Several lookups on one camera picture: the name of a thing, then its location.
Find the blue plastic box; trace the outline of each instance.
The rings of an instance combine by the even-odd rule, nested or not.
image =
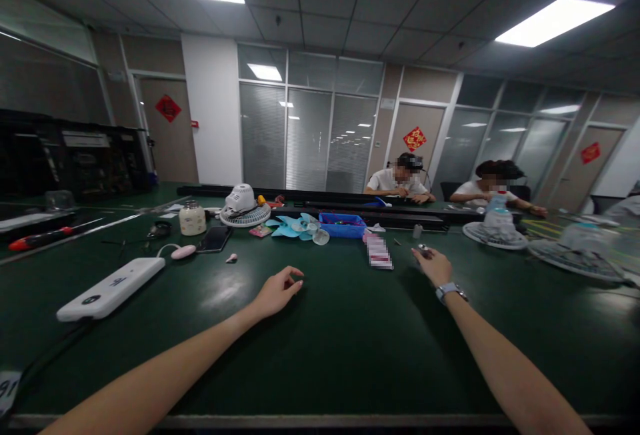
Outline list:
[[[335,225],[337,222],[351,225]],[[320,224],[323,230],[336,238],[362,238],[367,229],[367,224],[358,215],[320,213]]]

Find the red decoration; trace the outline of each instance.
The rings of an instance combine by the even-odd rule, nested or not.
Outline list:
[[[407,147],[409,147],[409,151],[412,153],[427,142],[427,138],[420,127],[416,127],[411,130],[411,133],[406,135],[403,140],[407,144]]]
[[[164,95],[156,104],[155,109],[159,111],[169,123],[175,120],[182,111],[182,108],[180,108],[169,95]]]
[[[582,157],[582,164],[586,165],[600,156],[600,143],[597,141],[593,145],[589,145],[583,151],[580,152]]]

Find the hand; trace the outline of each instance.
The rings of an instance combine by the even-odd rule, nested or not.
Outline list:
[[[435,201],[435,196],[430,193],[423,193],[422,195],[414,195],[411,199],[418,205],[422,205],[425,201]]]
[[[425,275],[429,278],[433,286],[437,288],[448,284],[451,281],[451,273],[453,272],[451,262],[437,250],[433,248],[429,250],[433,256],[430,260],[427,260],[420,252],[411,248],[413,256],[415,256],[415,259],[420,263],[422,271],[425,272]]]
[[[282,310],[291,297],[302,288],[302,280],[298,282],[291,275],[304,276],[297,268],[288,266],[281,272],[267,278],[267,281],[251,302],[253,309],[260,318],[266,318]]]
[[[544,208],[544,207],[537,207],[537,206],[535,206],[535,205],[532,205],[532,206],[529,208],[529,213],[531,213],[531,215],[536,215],[536,216],[539,216],[539,217],[542,217],[542,218],[546,218],[546,217],[547,217],[547,215],[549,215],[549,212],[547,211],[547,209],[546,209],[546,208]]]
[[[391,192],[391,195],[398,195],[402,198],[406,198],[409,195],[409,192],[404,187],[398,187]]]

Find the drop ceiling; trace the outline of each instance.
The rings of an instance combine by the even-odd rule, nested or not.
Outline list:
[[[118,33],[234,37],[294,49],[640,93],[640,0],[536,48],[493,41],[554,0],[40,0]]]

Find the black smartphone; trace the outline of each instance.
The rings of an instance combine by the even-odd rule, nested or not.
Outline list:
[[[219,253],[227,244],[233,228],[228,226],[211,227],[196,247],[196,253]]]

